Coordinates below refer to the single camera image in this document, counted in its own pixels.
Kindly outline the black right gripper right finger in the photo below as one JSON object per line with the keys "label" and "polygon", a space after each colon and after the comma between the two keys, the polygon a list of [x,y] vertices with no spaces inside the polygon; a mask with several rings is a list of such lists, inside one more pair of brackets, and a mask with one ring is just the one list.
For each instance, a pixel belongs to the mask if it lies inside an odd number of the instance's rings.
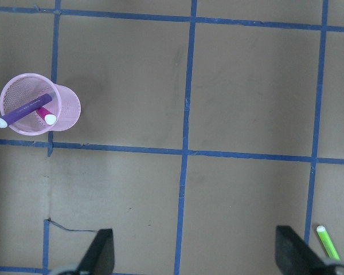
{"label": "black right gripper right finger", "polygon": [[326,264],[291,226],[277,226],[275,262],[281,274],[327,274]]}

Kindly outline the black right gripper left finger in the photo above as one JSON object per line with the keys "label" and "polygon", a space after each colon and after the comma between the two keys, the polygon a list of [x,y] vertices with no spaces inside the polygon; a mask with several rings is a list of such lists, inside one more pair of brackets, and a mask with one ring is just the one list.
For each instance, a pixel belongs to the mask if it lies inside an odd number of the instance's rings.
{"label": "black right gripper left finger", "polygon": [[75,274],[113,274],[115,267],[114,236],[112,229],[97,232]]}

